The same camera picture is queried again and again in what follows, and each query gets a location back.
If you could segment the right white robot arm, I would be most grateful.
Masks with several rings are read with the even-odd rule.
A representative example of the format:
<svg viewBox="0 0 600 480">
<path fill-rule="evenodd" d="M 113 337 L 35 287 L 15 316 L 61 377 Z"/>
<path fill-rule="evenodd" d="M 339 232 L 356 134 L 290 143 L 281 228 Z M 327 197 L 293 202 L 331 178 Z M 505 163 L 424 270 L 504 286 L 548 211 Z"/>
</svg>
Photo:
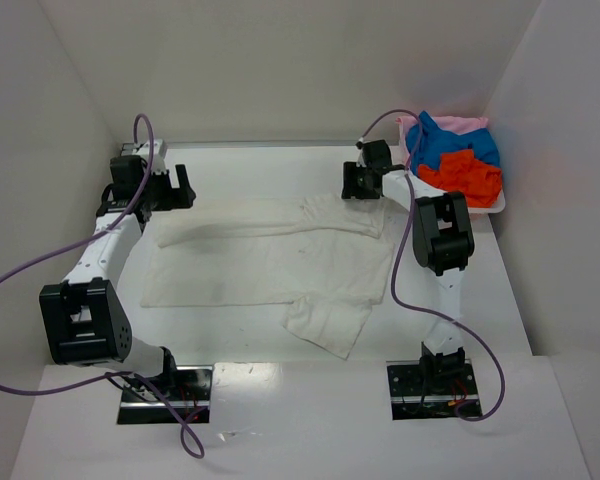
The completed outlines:
<svg viewBox="0 0 600 480">
<path fill-rule="evenodd" d="M 460 192 L 430 195 L 417 189 L 405 166 L 392 162 L 386 141 L 356 143 L 359 159 L 343 166 L 342 198 L 385 198 L 408 212 L 407 239 L 418 265 L 424 268 L 437 297 L 432 307 L 417 307 L 436 319 L 421 342 L 419 359 L 423 395 L 459 379 L 465 349 L 458 326 L 461 282 L 475 243 L 465 196 Z"/>
</svg>

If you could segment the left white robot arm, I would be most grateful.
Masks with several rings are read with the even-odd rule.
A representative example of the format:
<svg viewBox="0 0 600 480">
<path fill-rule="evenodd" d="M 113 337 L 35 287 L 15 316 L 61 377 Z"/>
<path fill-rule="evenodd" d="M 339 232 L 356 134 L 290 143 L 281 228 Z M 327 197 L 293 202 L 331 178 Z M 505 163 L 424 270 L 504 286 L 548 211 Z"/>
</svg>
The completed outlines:
<svg viewBox="0 0 600 480">
<path fill-rule="evenodd" d="M 135 338 L 117 295 L 122 270 L 152 214 L 188 209 L 196 198 L 186 168 L 150 167 L 139 155 L 110 162 L 112 180 L 101 195 L 94 240 L 67 276 L 46 285 L 39 304 L 52 360 L 137 373 L 158 386 L 177 384 L 176 362 L 166 347 Z"/>
</svg>

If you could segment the white t shirt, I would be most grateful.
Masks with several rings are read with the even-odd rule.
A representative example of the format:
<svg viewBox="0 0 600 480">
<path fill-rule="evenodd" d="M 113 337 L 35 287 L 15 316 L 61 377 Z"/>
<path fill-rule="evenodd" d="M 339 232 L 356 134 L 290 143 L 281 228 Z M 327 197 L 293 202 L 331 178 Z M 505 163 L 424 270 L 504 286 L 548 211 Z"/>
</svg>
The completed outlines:
<svg viewBox="0 0 600 480">
<path fill-rule="evenodd" d="M 156 214 L 141 304 L 284 304 L 289 333 L 347 359 L 385 293 L 394 248 L 386 209 L 326 194 Z"/>
</svg>

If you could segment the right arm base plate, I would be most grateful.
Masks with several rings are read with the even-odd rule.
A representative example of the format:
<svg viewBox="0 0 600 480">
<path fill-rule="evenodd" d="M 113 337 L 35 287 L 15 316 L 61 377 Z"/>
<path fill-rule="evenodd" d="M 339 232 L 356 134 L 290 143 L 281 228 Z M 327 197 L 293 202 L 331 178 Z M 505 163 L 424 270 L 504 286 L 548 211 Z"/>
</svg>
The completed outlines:
<svg viewBox="0 0 600 480">
<path fill-rule="evenodd" d="M 392 419 L 446 419 L 456 408 L 469 418 L 482 415 L 474 370 L 469 361 L 463 371 L 448 379 L 425 380 L 417 361 L 386 365 Z"/>
</svg>

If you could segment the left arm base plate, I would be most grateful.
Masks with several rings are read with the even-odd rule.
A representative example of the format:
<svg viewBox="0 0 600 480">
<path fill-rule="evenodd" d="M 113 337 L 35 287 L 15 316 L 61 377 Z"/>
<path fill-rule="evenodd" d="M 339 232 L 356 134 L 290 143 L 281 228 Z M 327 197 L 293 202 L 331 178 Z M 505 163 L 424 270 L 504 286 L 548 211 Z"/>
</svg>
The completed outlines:
<svg viewBox="0 0 600 480">
<path fill-rule="evenodd" d="M 190 423 L 206 424 L 210 417 L 213 368 L 211 366 L 181 366 L 169 379 L 149 378 L 175 410 L 177 416 Z M 118 425 L 176 424 L 177 419 L 144 383 L 131 377 L 117 381 L 121 397 L 117 414 Z"/>
</svg>

